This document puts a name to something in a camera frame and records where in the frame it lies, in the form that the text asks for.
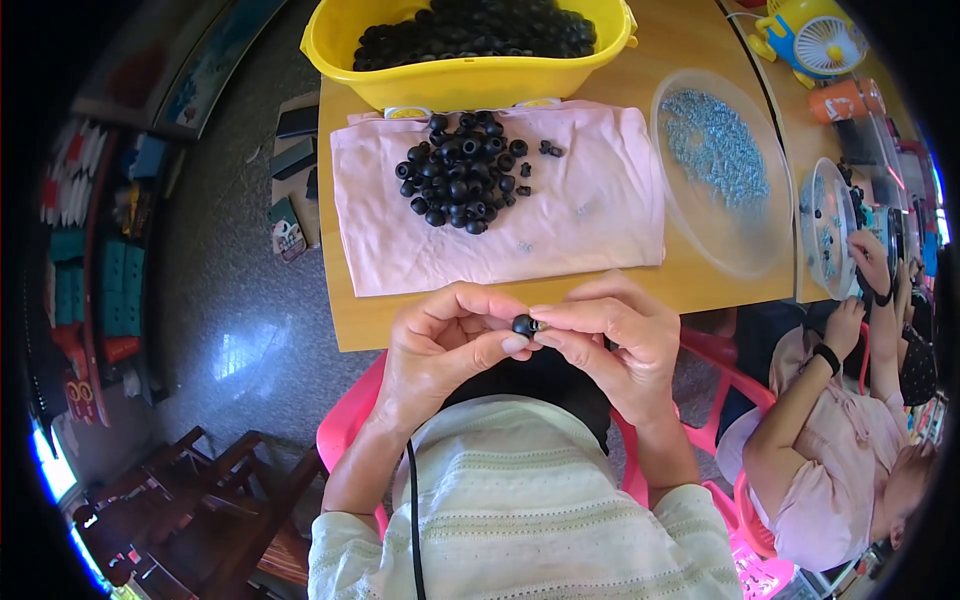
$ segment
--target wooden chair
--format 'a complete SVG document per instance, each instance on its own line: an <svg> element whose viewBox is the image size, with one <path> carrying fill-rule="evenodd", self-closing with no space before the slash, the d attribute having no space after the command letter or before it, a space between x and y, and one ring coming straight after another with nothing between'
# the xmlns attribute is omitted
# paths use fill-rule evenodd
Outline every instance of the wooden chair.
<svg viewBox="0 0 960 600"><path fill-rule="evenodd" d="M104 575L122 585L135 572L156 598L257 597L264 592L248 579L258 567L306 585L309 542L290 514L317 474L326 476L316 449L277 484L253 454L258 432L247 432L215 460L192 448L202 434L195 428L125 473L122 485L91 498L99 511L91 504L74 514ZM253 494L254 481L265 499ZM84 527L93 515L96 521Z"/></svg>

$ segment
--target portable fan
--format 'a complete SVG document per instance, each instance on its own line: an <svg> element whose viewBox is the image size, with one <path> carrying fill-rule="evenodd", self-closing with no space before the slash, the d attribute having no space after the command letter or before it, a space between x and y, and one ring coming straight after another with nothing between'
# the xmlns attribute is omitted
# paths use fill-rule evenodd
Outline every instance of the portable fan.
<svg viewBox="0 0 960 600"><path fill-rule="evenodd" d="M847 73L867 56L847 24L835 16L821 16L804 25L793 42L793 53L803 68L818 75Z"/></svg>
<svg viewBox="0 0 960 600"><path fill-rule="evenodd" d="M780 56L800 83L848 73L867 55L866 38L833 0L774 0L747 43L770 62Z"/></svg>

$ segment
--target pink shirt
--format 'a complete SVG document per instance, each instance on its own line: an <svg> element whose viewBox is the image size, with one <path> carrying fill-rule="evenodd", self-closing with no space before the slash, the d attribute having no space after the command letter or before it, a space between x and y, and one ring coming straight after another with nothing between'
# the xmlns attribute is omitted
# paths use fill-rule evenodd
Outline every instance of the pink shirt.
<svg viewBox="0 0 960 600"><path fill-rule="evenodd" d="M770 367L775 396L800 374L818 342L816 333L804 336L802 327L780 339ZM876 485L908 444L900 392L881 402L850 392L840 377L820 394L793 445L807 462L773 519L751 492L761 521L774 534L778 557L811 571L858 558L870 545ZM750 411L717 446L717 464L731 483L743 468L743 445L759 421L759 410Z"/></svg>

